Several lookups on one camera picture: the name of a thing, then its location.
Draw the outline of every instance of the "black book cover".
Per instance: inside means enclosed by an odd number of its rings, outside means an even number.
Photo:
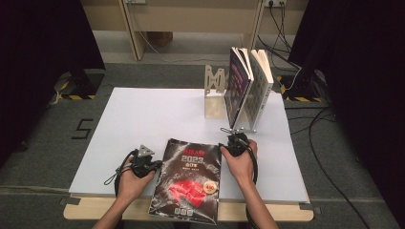
[[[169,139],[149,214],[217,224],[221,152],[217,145]]]

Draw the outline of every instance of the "power strip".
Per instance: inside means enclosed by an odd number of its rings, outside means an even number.
[[[281,8],[284,4],[284,7],[286,6],[287,0],[265,0],[265,7],[268,7],[269,1],[273,1],[273,8]]]

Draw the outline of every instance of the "caution tape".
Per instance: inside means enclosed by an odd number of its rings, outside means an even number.
[[[277,80],[280,82],[281,87],[280,87],[280,93],[282,95],[282,98],[287,101],[299,101],[299,102],[321,102],[321,98],[318,97],[317,95],[303,95],[303,96],[291,96],[291,94],[288,94],[288,90],[286,89],[286,86],[282,84],[282,76],[277,76]]]

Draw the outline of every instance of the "book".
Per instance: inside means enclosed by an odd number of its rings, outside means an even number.
[[[217,224],[221,158],[218,145],[169,139],[149,214]]]
[[[265,109],[274,80],[265,50],[251,50],[250,63],[255,80],[247,96],[244,113],[249,129],[254,130]]]
[[[232,47],[229,55],[229,77],[224,94],[229,128],[234,129],[254,81],[247,49]]]

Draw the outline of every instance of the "forearm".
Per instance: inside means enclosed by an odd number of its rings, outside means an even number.
[[[107,210],[104,216],[96,223],[93,229],[112,229],[114,228],[126,208],[131,204],[129,200],[122,200],[117,198],[113,205]]]
[[[261,229],[278,228],[271,213],[266,208],[252,180],[238,180],[238,184],[244,194],[246,207],[256,225]]]

